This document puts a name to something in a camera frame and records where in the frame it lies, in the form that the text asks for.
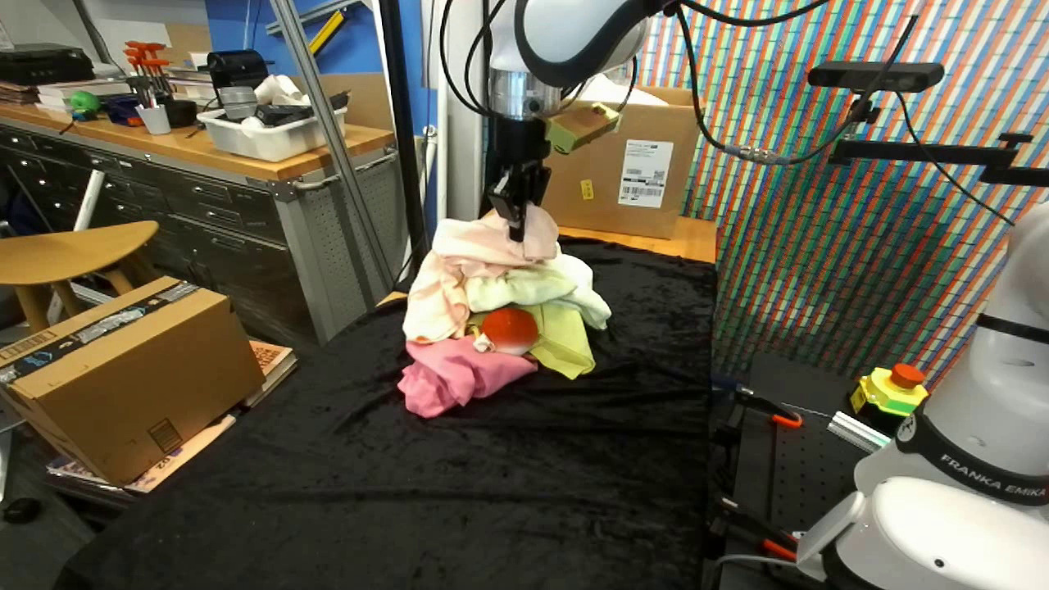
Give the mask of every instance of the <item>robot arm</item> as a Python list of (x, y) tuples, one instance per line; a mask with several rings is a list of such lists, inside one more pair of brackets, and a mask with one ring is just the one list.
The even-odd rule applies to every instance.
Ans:
[(874, 588), (1042, 588), (1049, 555), (1049, 199), (1016, 227), (967, 356), (855, 466), (855, 491), (801, 541)]
[(523, 235), (528, 203), (542, 203), (547, 192), (547, 120), (589, 77), (625, 62), (642, 43), (642, 21), (661, 8), (664, 0), (496, 0), (475, 37), (490, 32), (486, 93), (468, 109), (487, 125), (487, 199), (511, 241)]

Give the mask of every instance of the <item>cardboard box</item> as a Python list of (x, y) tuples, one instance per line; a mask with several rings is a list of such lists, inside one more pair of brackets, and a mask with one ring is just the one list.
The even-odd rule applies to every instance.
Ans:
[[(543, 211), (559, 227), (634, 235), (674, 229), (695, 153), (695, 112), (688, 93), (652, 96), (667, 106), (629, 106), (617, 132), (547, 157)], [(563, 125), (580, 125), (589, 109), (568, 109)]]
[(25, 424), (124, 487), (263, 388), (230, 299), (158, 279), (0, 352)]

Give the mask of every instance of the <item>black cable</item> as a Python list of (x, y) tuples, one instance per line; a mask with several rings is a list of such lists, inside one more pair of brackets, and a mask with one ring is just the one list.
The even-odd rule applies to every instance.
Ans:
[(893, 53), (887, 53), (887, 62), (884, 69), (898, 58), (898, 53), (907, 45), (912, 32), (913, 32), (913, 23), (917, 23), (917, 12), (907, 16), (906, 29), (898, 32)]
[(486, 106), (490, 109), (490, 27), (487, 27), (487, 32), (486, 32), (486, 62), (482, 62), (482, 85), (486, 85), (486, 93), (482, 93), (482, 99), (486, 99)]
[(466, 85), (466, 96), (472, 99), (472, 106), (477, 106), (486, 115), (490, 115), (490, 106), (487, 106), (487, 85), (482, 93), (486, 102), (477, 102), (477, 96), (472, 93), (472, 58), (477, 57), (482, 43), (490, 37), (490, 23), (499, 16), (499, 11), (505, 8), (505, 0), (499, 0), (490, 8), (490, 12), (486, 12), (486, 23), (482, 29), (472, 37), (468, 43), (468, 53), (466, 53), (466, 62), (461, 62), (461, 85)]
[(559, 106), (556, 106), (554, 112), (547, 112), (543, 120), (556, 120), (559, 112), (568, 112), (569, 106), (577, 106), (580, 96), (584, 96), (584, 90), (586, 90), (586, 82), (577, 85), (577, 90), (569, 90), (569, 93), (559, 90)]
[(629, 58), (629, 85), (617, 112), (625, 112), (634, 90), (636, 90), (636, 57)]
[[(898, 99), (898, 109), (906, 112), (906, 129), (907, 129), (912, 140), (925, 149), (925, 140), (920, 140), (917, 132), (913, 132), (912, 109), (907, 109), (906, 96), (895, 93), (895, 99)], [(975, 203), (977, 203), (980, 211), (987, 211), (989, 216), (1004, 219), (1006, 227), (1016, 227), (1006, 212), (994, 211), (987, 199), (980, 199), (977, 195), (971, 195), (967, 186), (961, 186), (957, 176), (953, 176), (944, 165), (938, 165), (938, 161), (931, 161), (931, 165), (938, 168), (942, 176), (947, 176), (947, 185), (949, 185), (957, 195), (964, 195), (967, 199), (975, 199)]]
[(445, 0), (445, 11), (438, 12), (438, 32), (436, 32), (436, 57), (438, 57), (438, 69), (450, 82), (450, 93), (472, 112), (472, 115), (486, 115), (482, 106), (468, 102), (450, 69), (450, 53), (445, 53), (445, 37), (450, 37), (450, 12), (452, 12), (452, 0)]
[(851, 122), (845, 120), (830, 140), (815, 145), (812, 151), (805, 153), (795, 153), (795, 157), (764, 157), (757, 151), (747, 151), (747, 149), (736, 149), (736, 145), (724, 145), (712, 134), (700, 109), (697, 109), (697, 71), (695, 71), (695, 45), (693, 45), (693, 32), (688, 32), (688, 21), (686, 12), (680, 11), (680, 27), (681, 27), (681, 39), (686, 39), (686, 58), (688, 58), (688, 77), (693, 77), (693, 112), (695, 112), (695, 125), (697, 125), (697, 134), (722, 153), (731, 153), (731, 157), (742, 157), (742, 161), (752, 161), (752, 165), (802, 165), (802, 161), (812, 161), (818, 157), (826, 149), (832, 149), (849, 129)]
[(712, 8), (700, 8), (697, 0), (681, 0), (681, 3), (693, 8), (693, 11), (700, 12), (700, 16), (719, 21), (719, 23), (731, 23), (731, 27), (773, 27), (773, 23), (788, 23), (788, 21), (793, 21), (793, 16), (802, 16), (802, 12), (815, 11), (815, 8), (824, 8), (826, 0), (812, 0), (812, 3), (801, 8), (801, 11), (776, 12), (776, 16), (761, 16), (761, 21), (743, 21), (743, 16), (719, 12), (719, 11), (712, 11)]

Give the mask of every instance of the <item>wooden stool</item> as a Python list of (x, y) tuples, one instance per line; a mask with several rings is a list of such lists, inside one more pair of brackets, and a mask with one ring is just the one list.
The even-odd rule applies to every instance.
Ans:
[(39, 234), (0, 241), (0, 286), (14, 289), (32, 333), (44, 333), (49, 294), (63, 299), (63, 311), (76, 314), (81, 304), (70, 282), (80, 277), (101, 277), (118, 294), (132, 293), (132, 279), (153, 274), (138, 256), (158, 234), (153, 219), (99, 227), (81, 234)]

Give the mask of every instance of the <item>green part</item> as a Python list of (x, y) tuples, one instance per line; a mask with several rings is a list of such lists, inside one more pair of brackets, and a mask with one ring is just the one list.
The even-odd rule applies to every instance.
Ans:
[(877, 408), (883, 415), (912, 417), (920, 399), (925, 399), (925, 396), (913, 396), (913, 399), (884, 396), (884, 399), (874, 399), (874, 408)]
[(569, 153), (580, 149), (580, 134), (574, 134), (569, 129), (563, 129), (556, 120), (547, 125), (547, 145), (556, 153)]
[(66, 109), (76, 122), (96, 120), (99, 115), (99, 96), (93, 93), (72, 93), (66, 96)]

